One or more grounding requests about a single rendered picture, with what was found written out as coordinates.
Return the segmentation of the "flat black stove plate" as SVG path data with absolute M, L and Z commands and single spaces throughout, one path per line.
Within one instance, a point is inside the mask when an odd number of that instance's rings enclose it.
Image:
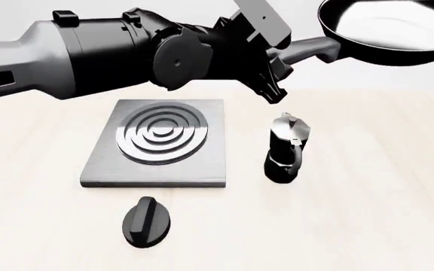
M 80 177 L 82 187 L 225 187 L 220 99 L 117 101 Z

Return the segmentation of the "black and silver moka pot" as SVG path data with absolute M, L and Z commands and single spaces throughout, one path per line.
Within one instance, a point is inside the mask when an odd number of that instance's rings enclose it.
M 289 184 L 298 175 L 310 127 L 302 120 L 283 112 L 270 127 L 270 144 L 264 173 L 272 182 Z

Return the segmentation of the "round black stove knob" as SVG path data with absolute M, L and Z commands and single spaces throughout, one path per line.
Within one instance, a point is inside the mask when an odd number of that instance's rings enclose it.
M 155 198 L 144 196 L 125 215 L 122 233 L 134 248 L 150 248 L 170 231 L 170 213 Z

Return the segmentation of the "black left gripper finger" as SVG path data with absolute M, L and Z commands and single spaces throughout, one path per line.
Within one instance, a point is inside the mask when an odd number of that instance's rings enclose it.
M 259 67 L 257 74 L 253 76 L 253 85 L 254 92 L 271 105 L 279 103 L 287 95 L 287 92 L 278 86 L 268 63 Z

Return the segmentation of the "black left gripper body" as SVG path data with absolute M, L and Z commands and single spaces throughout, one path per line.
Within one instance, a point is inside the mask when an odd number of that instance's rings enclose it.
M 212 78 L 241 83 L 273 83 L 267 50 L 273 46 L 264 31 L 237 11 L 232 17 L 219 17 L 212 28 Z

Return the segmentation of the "black frying pan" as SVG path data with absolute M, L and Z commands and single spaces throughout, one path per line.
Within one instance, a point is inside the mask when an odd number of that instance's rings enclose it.
M 392 67 L 434 62 L 434 0 L 324 0 L 317 19 L 324 36 L 270 49 L 269 58 L 286 65 L 312 56 Z

